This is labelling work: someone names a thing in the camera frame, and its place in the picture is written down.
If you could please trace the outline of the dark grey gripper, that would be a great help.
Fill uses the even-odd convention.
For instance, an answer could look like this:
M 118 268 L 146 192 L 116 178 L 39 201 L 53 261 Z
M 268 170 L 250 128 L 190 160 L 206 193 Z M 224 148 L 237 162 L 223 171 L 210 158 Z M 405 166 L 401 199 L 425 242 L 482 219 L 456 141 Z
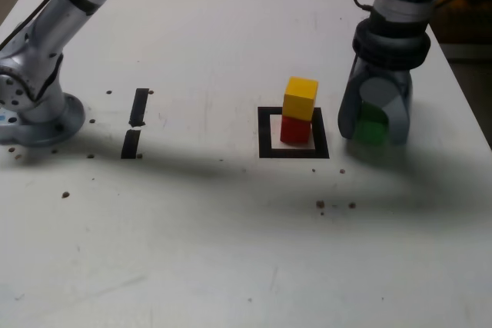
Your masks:
M 355 137 L 363 106 L 375 110 L 387 122 L 387 138 L 393 145 L 407 143 L 411 126 L 413 84 L 409 71 L 380 68 L 356 56 L 338 112 L 342 137 Z

